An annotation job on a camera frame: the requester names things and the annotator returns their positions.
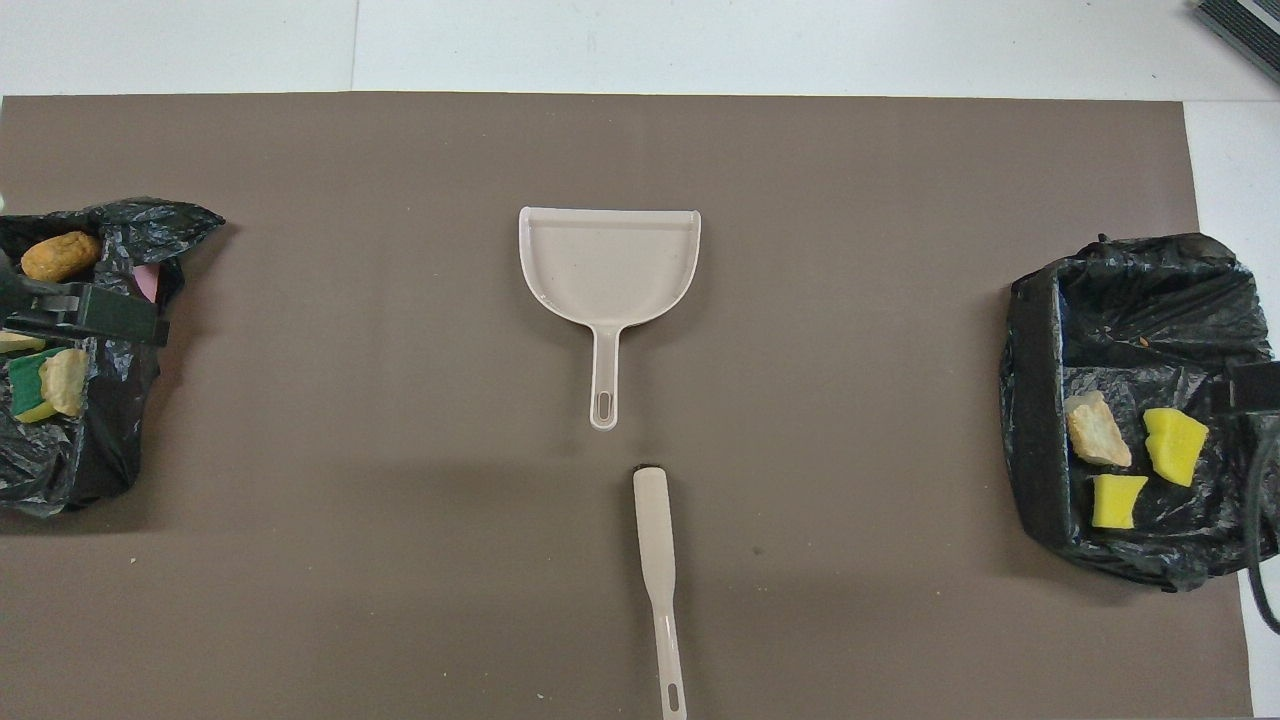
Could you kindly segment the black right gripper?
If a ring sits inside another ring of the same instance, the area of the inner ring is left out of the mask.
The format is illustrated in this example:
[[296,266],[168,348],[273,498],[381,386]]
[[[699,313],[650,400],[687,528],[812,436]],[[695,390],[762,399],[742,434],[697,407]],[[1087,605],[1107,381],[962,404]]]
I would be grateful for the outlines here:
[[1230,366],[1231,413],[1279,413],[1279,360]]

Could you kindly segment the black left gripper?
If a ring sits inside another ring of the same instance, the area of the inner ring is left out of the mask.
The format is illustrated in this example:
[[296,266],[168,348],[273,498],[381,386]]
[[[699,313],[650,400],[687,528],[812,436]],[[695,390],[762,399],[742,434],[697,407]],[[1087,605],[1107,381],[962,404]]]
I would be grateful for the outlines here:
[[169,323],[155,304],[87,283],[1,272],[3,329],[51,340],[116,340],[163,347]]

